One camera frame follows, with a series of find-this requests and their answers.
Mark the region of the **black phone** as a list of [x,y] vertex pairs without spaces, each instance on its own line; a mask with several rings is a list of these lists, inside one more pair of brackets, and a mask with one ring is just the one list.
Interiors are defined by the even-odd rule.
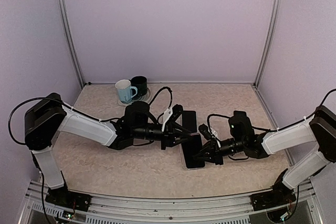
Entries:
[[197,132],[197,117],[195,111],[182,112],[182,127],[191,133]]

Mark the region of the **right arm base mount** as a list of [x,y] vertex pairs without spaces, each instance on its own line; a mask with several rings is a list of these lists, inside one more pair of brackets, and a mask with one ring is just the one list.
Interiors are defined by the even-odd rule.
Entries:
[[296,201],[293,189],[289,189],[282,182],[282,179],[288,169],[285,169],[271,186],[271,190],[256,193],[250,196],[254,211],[273,208]]

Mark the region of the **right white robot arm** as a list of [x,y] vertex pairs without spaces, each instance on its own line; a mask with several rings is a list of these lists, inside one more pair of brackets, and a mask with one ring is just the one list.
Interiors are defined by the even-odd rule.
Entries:
[[279,151],[305,143],[314,148],[293,167],[284,171],[269,192],[273,205],[281,204],[289,196],[289,190],[316,174],[330,163],[335,163],[335,114],[320,105],[306,118],[278,130],[256,134],[250,118],[244,111],[234,111],[228,118],[231,138],[219,140],[205,124],[199,132],[207,139],[195,160],[223,164],[223,158],[244,152],[249,158],[262,159]]

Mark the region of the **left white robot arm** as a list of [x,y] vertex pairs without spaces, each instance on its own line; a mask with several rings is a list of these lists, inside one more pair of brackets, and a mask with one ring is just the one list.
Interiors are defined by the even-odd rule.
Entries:
[[113,150],[132,146],[135,139],[159,141],[165,149],[188,142],[194,135],[176,122],[183,112],[179,104],[166,109],[163,122],[159,123],[144,101],[126,106],[124,115],[116,122],[84,114],[63,103],[57,93],[38,98],[38,101],[25,113],[25,144],[47,186],[53,190],[53,197],[64,206],[73,201],[74,195],[65,187],[65,179],[52,153],[52,142],[59,133],[81,136]]

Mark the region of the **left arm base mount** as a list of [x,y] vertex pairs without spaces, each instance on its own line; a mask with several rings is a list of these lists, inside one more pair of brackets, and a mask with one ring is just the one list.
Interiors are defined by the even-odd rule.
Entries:
[[87,212],[91,203],[91,195],[78,193],[68,189],[67,184],[57,189],[48,189],[45,200],[56,206]]

